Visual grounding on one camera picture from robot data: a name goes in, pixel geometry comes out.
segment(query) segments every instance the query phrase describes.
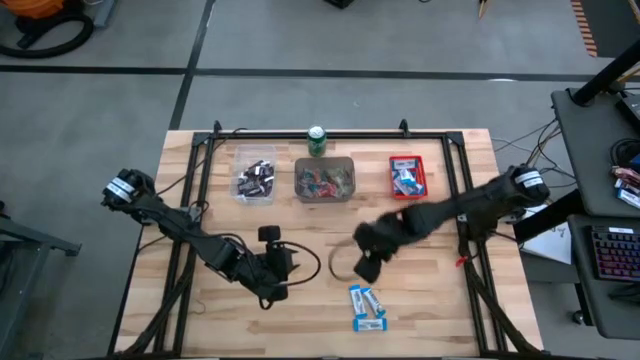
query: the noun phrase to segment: keyboard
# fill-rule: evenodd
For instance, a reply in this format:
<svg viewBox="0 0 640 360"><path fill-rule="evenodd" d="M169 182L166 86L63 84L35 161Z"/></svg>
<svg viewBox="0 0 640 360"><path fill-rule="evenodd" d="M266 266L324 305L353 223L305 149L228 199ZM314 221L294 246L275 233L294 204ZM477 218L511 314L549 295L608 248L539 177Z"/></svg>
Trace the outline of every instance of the keyboard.
<svg viewBox="0 0 640 360"><path fill-rule="evenodd" d="M640 282L640 232L591 227L596 278Z"/></svg>

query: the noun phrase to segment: wooden table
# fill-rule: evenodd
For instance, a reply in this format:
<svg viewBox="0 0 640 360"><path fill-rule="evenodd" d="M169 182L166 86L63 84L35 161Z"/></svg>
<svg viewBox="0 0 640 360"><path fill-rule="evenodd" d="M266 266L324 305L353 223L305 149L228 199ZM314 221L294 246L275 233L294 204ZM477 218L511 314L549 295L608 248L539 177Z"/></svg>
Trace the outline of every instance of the wooden table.
<svg viewBox="0 0 640 360"><path fill-rule="evenodd" d="M473 182L484 184L498 175L489 132L463 131ZM156 189L163 189L185 174L192 135L191 131L167 134ZM272 144L278 151L275 201L271 206L240 205L229 195L235 149L246 143ZM389 179L389 157L406 154L423 157L429 189L427 200L448 198L442 145L435 140L329 141L326 156L353 158L357 190L347 203L320 205L302 204L294 194L294 162L308 157L305 141L230 140L222 145L214 155L207 197L211 209L203 217L203 229L210 233L235 232L252 251L262 252L264 245L257 241L257 228L277 224L282 228L283 240L299 242L314 250L321 257L323 268L316 279L292 287L287 300L264 311L252 293L238 283L227 283L198 260L183 356L477 355L464 272L455 267L458 237L454 222L445 223L427 240L401 249L393 261L383 265L382 275L373 288L387 309L387 332L353 332L353 310L347 289L350 284L335 280L326 266L329 251L350 238L359 222L375 220L384 211L407 205L390 196ZM459 187L464 189L455 152L454 159ZM195 178L192 199L196 197L199 178ZM181 186L176 186L163 198L177 207L181 192ZM511 232L510 227L500 230ZM156 228L148 228L141 244L159 235ZM501 305L525 337L541 348L517 245L496 237L487 247ZM170 249L171 241L166 240L139 255L116 350L132 344L157 311ZM336 260L338 271L348 270L358 257L355 247L341 252ZM294 259L301 267L290 280L306 278L314 270L314 261L308 254L297 254ZM175 317L170 318L169 329L173 329ZM491 347L495 348L486 311L483 319ZM167 346L173 339L171 331Z"/></svg>

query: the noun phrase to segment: concrete floor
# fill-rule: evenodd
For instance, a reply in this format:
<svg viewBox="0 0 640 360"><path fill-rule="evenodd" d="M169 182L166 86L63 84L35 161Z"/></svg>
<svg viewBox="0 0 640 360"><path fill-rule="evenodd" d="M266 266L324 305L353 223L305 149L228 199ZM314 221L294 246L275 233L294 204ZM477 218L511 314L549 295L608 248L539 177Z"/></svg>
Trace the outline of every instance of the concrete floor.
<svg viewBox="0 0 640 360"><path fill-rule="evenodd" d="M185 68L206 1L123 0L111 27L81 49L41 61L0 57L0 65ZM0 11L4 43L17 36L10 21ZM73 30L65 25L43 43ZM580 85L553 75L594 74L608 62L586 54L569 0L495 0L480 22L472 0L357 0L346 11L320 0L218 0L199 68L519 73L549 81L196 76L179 128L209 129L214 120L228 129L389 128L406 118L414 128L489 128L494 138L514 139L553 118L551 91ZM16 356L106 352L140 228L102 208L100 192L123 167L155 173L182 83L178 75L0 72L0 199L14 219L84 244L76 259L51 256ZM518 144L532 148L535 137ZM547 149L571 170L561 139ZM502 170L527 156L511 147L497 153ZM553 173L547 180L571 182ZM578 308L572 289L531 284L547 350L640 353L640 343L568 322Z"/></svg>

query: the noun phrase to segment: red plastic tray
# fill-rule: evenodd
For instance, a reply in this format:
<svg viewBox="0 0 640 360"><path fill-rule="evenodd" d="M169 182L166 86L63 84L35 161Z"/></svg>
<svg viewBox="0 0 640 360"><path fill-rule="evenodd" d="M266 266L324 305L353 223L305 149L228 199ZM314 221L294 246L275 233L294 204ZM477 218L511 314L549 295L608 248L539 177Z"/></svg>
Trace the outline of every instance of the red plastic tray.
<svg viewBox="0 0 640 360"><path fill-rule="evenodd" d="M416 170L416 182L424 186L424 194L422 195L405 195L403 193L396 193L393 188L393 161L394 160L418 160L418 169ZM391 179L391 193L393 197L398 200L415 200L427 196L429 192L427 189L427 179L424 175L424 165L422 164L422 156L410 155L410 156L392 156L389 158L389 178Z"/></svg>

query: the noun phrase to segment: green soda can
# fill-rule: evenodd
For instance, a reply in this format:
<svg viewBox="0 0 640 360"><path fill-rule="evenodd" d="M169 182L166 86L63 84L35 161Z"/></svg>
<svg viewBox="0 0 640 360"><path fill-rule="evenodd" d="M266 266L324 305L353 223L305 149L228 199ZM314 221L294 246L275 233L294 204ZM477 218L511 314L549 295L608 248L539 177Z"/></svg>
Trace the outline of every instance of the green soda can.
<svg viewBox="0 0 640 360"><path fill-rule="evenodd" d="M322 126L314 125L307 131L307 142L311 156L322 156L327 150L327 132Z"/></svg>

